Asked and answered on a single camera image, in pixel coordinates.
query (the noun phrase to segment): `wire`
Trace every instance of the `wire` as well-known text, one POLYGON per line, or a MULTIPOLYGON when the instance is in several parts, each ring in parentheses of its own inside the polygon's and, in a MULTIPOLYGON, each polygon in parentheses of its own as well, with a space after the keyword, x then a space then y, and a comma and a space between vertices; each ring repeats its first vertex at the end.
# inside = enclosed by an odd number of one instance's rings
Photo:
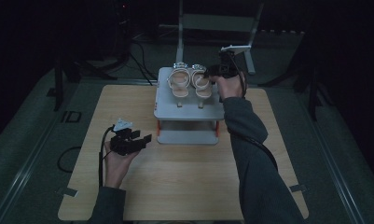
POLYGON ((105 156, 103 157, 103 159, 102 159, 102 161, 111 153, 111 152, 113 152, 113 151, 109 151, 109 152, 107 152, 107 154, 105 154, 105 156))
POLYGON ((138 37, 144 35, 145 33, 140 33, 139 35, 135 35, 134 37, 132 37, 132 40, 137 40, 138 37))
POLYGON ((97 67, 97 68, 102 70, 102 71, 108 72, 108 73, 113 73, 113 72, 116 72, 117 70, 123 68, 126 65, 126 63, 128 62, 128 60, 129 60, 129 52, 124 57, 120 57, 120 56, 117 57, 116 62, 104 65, 102 67, 97 67))
POLYGON ((237 66, 237 64, 235 63, 233 58, 230 56, 230 54, 228 54, 228 56, 230 57, 230 59, 232 60, 233 64, 235 65, 235 67, 237 69, 237 74, 238 74, 240 82, 242 84, 242 97, 244 97, 245 94, 247 93, 247 87, 245 85, 244 80, 246 81, 247 77, 246 76, 244 76, 244 78, 242 77, 242 73, 240 72, 239 67, 237 66))
POLYGON ((159 37, 164 37, 164 36, 166 36, 166 35, 169 35, 169 34, 171 34, 171 33, 176 32, 176 31, 178 31, 178 28, 174 28, 174 29, 172 29, 171 31, 169 31, 169 32, 167 32, 167 33, 164 33, 164 34, 162 34, 162 35, 159 35, 159 37))
POLYGON ((145 75, 142 66, 137 62, 137 60, 134 58, 134 56, 131 54, 132 59, 137 63, 138 67, 140 68, 141 74, 145 77, 145 79, 148 81, 149 85, 152 85, 152 82, 149 80, 149 78, 145 75))
POLYGON ((144 48, 143 46, 136 42, 136 41, 132 41, 133 44, 137 45, 138 47, 140 47, 141 49, 141 52, 142 52, 142 58, 143 58, 143 64, 140 64, 143 66, 143 68, 145 69, 145 71, 152 77, 154 78, 155 80, 158 80, 158 78, 156 76, 154 76, 150 71, 148 71, 148 69, 146 68, 146 65, 145 65, 145 53, 144 53, 144 48))
POLYGON ((66 153, 68 153, 68 152, 70 152, 70 151, 72 151, 72 150, 77 150, 77 149, 81 149, 81 147, 70 147, 70 148, 67 148, 67 149, 62 153, 62 155, 59 157, 58 162, 57 162, 57 165, 58 165, 59 170, 65 172, 65 173, 68 173, 68 174, 71 174, 71 173, 73 172, 73 170, 66 170, 66 169, 62 168, 61 161, 62 161, 62 157, 63 157, 66 153))
POLYGON ((265 145, 263 145, 262 143, 259 143, 254 138, 240 135, 240 134, 232 131, 231 129, 228 129, 228 132, 232 136, 235 136, 235 137, 240 138, 240 139, 242 139, 242 140, 244 140, 246 142, 249 142, 249 143, 253 144, 254 146, 258 147, 259 149, 261 149, 269 157, 271 163, 273 164, 273 166, 277 170, 277 172, 279 171, 279 167, 277 166, 276 159, 274 158, 273 154, 271 154, 270 150, 267 147, 265 147, 265 145))
POLYGON ((102 138, 102 145, 100 147, 100 152, 99 152, 99 187, 103 185, 103 154, 104 154, 104 143, 105 143, 105 138, 107 137, 107 134, 109 131, 114 129, 114 126, 111 126, 105 130, 105 133, 102 138))
POLYGON ((140 67, 129 66, 127 64, 125 65, 125 67, 128 67, 128 68, 133 69, 133 70, 139 70, 141 72, 140 67))

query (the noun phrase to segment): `sleeve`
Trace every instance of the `sleeve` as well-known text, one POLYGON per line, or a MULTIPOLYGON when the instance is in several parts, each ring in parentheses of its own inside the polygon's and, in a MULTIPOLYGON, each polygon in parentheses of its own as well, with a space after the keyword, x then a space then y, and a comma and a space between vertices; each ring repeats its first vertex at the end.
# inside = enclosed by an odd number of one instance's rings
POLYGON ((123 223, 123 207, 126 191, 100 187, 89 224, 123 223))
POLYGON ((239 136, 263 143, 268 132, 254 113, 251 103, 242 98, 223 102, 225 122, 240 179, 239 200, 245 223, 304 223, 288 187, 259 147, 239 136))

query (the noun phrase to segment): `hand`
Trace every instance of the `hand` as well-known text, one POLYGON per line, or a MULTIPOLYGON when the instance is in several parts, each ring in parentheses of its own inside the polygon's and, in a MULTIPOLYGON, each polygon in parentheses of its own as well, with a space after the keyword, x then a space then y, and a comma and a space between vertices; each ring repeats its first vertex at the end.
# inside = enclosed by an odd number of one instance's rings
POLYGON ((104 143, 107 156, 105 157, 105 186, 109 188, 119 189, 122 180, 128 173, 129 166, 134 157, 140 151, 133 152, 127 156, 121 156, 117 152, 112 152, 110 149, 110 142, 104 143))
MULTIPOLYGON (((244 73, 241 72, 243 83, 245 83, 244 73)), ((240 77, 223 78, 218 76, 211 76, 210 80, 216 82, 218 85, 218 92, 222 100, 229 97, 243 97, 242 83, 240 77)))

